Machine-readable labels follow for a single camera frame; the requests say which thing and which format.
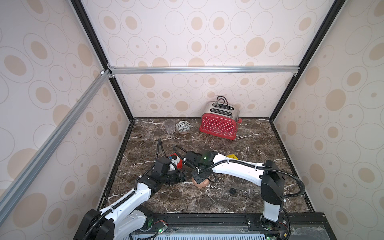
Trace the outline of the aluminium frame rail left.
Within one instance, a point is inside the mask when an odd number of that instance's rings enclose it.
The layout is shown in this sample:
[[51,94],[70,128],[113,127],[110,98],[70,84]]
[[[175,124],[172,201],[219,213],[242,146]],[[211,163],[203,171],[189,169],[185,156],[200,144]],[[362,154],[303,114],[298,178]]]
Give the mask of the aluminium frame rail left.
[[111,74],[111,70],[104,70],[98,75],[87,91],[76,102],[74,107],[70,109],[62,122],[52,132],[45,143],[35,153],[30,162],[23,168],[22,172],[10,185],[8,190],[5,192],[5,195],[1,198],[1,224],[3,224],[8,218],[12,210],[20,201],[21,197],[36,179],[37,175],[61,144],[64,137],[72,129],[80,115],[84,112],[85,108],[89,105],[105,81],[109,79]]

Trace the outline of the aluminium frame rail back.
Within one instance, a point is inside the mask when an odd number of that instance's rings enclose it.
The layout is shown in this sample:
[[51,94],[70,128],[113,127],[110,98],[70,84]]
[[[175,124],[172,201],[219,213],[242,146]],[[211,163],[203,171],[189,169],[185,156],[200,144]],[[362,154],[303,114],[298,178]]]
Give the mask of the aluminium frame rail back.
[[111,67],[112,74],[297,73],[299,66]]

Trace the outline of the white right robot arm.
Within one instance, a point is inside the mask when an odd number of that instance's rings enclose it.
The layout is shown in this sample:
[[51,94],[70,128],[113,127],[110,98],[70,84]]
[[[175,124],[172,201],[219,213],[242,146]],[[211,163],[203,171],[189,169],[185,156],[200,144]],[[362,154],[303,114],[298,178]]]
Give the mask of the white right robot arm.
[[[295,175],[280,170],[273,161],[250,163],[213,151],[203,154],[189,151],[182,157],[182,160],[184,165],[193,169],[192,176],[198,184],[207,180],[212,174],[225,174],[259,186],[264,201],[261,222],[266,230],[273,230],[277,226],[285,199],[299,197],[305,193],[303,181]],[[297,193],[284,193],[285,177],[297,182],[299,187]]]

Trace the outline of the yellow piggy bank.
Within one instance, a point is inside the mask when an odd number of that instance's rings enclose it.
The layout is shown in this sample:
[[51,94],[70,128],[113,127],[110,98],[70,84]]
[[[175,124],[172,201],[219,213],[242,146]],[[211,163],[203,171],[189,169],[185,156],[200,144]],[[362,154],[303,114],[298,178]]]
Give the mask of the yellow piggy bank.
[[227,155],[227,157],[230,159],[238,160],[238,157],[235,154]]

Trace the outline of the floral patterned bowl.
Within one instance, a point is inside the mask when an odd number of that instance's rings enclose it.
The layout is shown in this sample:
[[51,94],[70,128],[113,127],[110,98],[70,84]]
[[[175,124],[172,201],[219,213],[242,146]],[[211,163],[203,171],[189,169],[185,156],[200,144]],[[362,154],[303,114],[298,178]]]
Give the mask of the floral patterned bowl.
[[179,121],[175,125],[176,131],[180,134],[186,134],[188,133],[192,126],[188,121]]

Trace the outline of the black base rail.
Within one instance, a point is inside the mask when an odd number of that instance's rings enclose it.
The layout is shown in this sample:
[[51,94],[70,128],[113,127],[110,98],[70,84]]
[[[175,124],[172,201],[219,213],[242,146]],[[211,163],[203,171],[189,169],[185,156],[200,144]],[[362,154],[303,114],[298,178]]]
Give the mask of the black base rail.
[[123,220],[91,210],[75,240],[334,240],[322,213],[281,213],[267,223],[261,214],[154,214],[135,210]]

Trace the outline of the aluminium frame rail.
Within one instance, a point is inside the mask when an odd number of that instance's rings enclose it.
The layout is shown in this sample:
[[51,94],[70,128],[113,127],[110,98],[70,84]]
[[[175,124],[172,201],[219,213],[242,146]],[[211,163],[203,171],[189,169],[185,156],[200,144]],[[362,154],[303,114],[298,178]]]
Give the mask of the aluminium frame rail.
[[64,137],[72,129],[80,115],[84,112],[85,108],[89,105],[105,81],[109,79],[111,74],[111,70],[104,70],[98,75],[87,91],[76,102],[74,107],[70,109],[62,122],[52,132],[45,143],[35,153],[30,162],[23,168],[22,172],[10,185],[8,190],[5,192],[5,195],[1,198],[1,224],[3,224],[8,218],[12,210],[20,201],[21,197],[36,179],[37,175],[61,144]]
[[297,73],[299,66],[111,67],[112,74]]

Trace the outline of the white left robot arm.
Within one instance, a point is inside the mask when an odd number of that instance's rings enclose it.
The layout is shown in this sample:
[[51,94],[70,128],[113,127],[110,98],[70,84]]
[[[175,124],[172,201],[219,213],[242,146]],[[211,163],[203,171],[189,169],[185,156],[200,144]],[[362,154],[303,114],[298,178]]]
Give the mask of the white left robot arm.
[[162,186],[171,186],[186,180],[182,161],[176,162],[165,153],[162,140],[158,139],[154,164],[139,176],[134,188],[111,205],[96,211],[90,210],[83,217],[75,240],[117,240],[147,226],[151,212],[142,203],[149,200]]

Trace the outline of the red polka dot toaster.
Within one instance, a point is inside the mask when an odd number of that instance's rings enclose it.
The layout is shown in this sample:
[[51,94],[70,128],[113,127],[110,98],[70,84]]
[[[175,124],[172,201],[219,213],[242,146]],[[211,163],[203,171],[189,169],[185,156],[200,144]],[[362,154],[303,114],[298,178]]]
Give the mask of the red polka dot toaster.
[[199,130],[219,138],[235,140],[241,122],[239,108],[230,105],[224,96],[217,96],[214,102],[207,103]]

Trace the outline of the clear drinking glass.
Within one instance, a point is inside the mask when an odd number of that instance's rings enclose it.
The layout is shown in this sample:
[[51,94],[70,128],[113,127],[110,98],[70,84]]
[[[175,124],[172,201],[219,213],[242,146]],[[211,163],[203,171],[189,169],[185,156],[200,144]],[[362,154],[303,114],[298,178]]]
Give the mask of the clear drinking glass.
[[176,122],[173,119],[167,119],[164,121],[165,131],[168,135],[172,135],[176,131]]

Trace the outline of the pink piggy bank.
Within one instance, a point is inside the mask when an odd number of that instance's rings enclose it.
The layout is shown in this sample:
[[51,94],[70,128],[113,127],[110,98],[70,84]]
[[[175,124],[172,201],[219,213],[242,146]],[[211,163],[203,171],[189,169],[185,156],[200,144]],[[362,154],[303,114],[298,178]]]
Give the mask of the pink piggy bank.
[[192,178],[192,182],[193,182],[194,186],[197,187],[197,188],[199,188],[199,189],[205,188],[205,187],[208,186],[209,183],[210,183],[210,181],[209,181],[208,179],[206,179],[206,180],[204,180],[203,182],[201,182],[201,183],[198,184],[198,183],[195,181],[194,178]]

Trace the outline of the red piggy bank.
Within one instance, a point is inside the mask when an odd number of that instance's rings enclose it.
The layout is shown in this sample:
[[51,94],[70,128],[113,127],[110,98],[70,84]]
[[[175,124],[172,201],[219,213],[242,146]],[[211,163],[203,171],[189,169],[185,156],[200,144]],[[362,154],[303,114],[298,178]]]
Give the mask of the red piggy bank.
[[183,160],[176,154],[172,154],[169,156],[171,161],[170,170],[182,169],[183,168]]

